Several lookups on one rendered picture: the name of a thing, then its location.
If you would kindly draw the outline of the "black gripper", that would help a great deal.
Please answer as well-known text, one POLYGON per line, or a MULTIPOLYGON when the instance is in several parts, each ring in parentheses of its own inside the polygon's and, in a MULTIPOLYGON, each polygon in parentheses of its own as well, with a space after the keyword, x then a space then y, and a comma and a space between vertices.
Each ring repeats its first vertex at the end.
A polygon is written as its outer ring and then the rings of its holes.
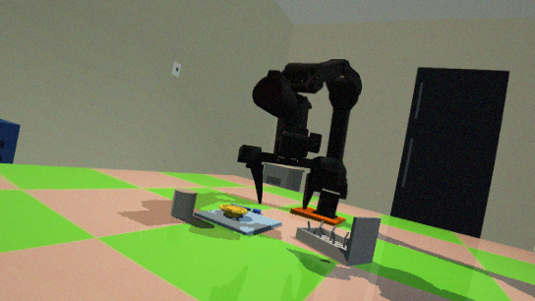
POLYGON ((307 173, 307 176, 306 176, 306 183, 305 183, 305 190, 304 190, 304 197, 303 197, 303 210, 307 208, 319 183, 325 177, 329 177, 331 174, 339 173, 340 163, 337 158, 318 156, 313 159, 309 159, 309 158, 299 157, 298 155, 294 155, 294 154, 283 154, 283 153, 278 152, 278 150, 275 150, 277 138, 281 131, 286 131, 286 132, 291 132, 291 133, 301 133, 302 128, 307 129, 307 125, 300 123, 300 122, 295 122, 295 121, 277 122, 273 153, 262 152, 262 148, 260 147, 247 146, 247 145, 243 145, 240 147, 237 161, 247 163, 246 167, 251 169, 252 175, 255 181, 255 185, 256 185, 256 191, 257 191, 259 204, 262 203, 262 197, 263 197, 264 165, 262 164, 262 162, 311 168, 310 173, 307 173))

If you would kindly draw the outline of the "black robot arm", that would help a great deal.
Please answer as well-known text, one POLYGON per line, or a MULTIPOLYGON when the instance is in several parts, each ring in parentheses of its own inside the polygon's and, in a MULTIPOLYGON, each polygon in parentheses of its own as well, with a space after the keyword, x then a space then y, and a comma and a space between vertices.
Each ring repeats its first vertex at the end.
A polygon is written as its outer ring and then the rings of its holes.
MULTIPOLYGON (((331 174, 319 183, 315 192, 321 194, 317 210, 313 213, 336 218, 339 199, 345 200, 347 195, 347 170, 343 156, 349 112, 362 91, 360 75, 350 67, 346 59, 330 59, 319 64, 289 63, 282 72, 268 70, 267 76, 260 79, 253 89, 253 101, 261 109, 278 117, 277 122, 295 121, 307 125, 312 104, 307 96, 298 92, 316 93, 324 87, 324 82, 333 107, 327 157, 337 158, 340 169, 338 174, 331 174)), ((309 130, 304 128, 301 133, 281 131, 275 150, 304 158, 308 151, 319 153, 322 135, 311 133, 308 137, 308 133, 309 130)))

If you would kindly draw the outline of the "grey cylinder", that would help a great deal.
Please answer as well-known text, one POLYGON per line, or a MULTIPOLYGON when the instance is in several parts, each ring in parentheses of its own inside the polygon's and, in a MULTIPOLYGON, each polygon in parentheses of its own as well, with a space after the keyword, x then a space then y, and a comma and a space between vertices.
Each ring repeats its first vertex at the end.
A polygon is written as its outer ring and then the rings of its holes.
POLYGON ((196 191, 184 188, 176 188, 174 190, 170 215, 180 218, 193 217, 196 205, 196 196, 196 191))

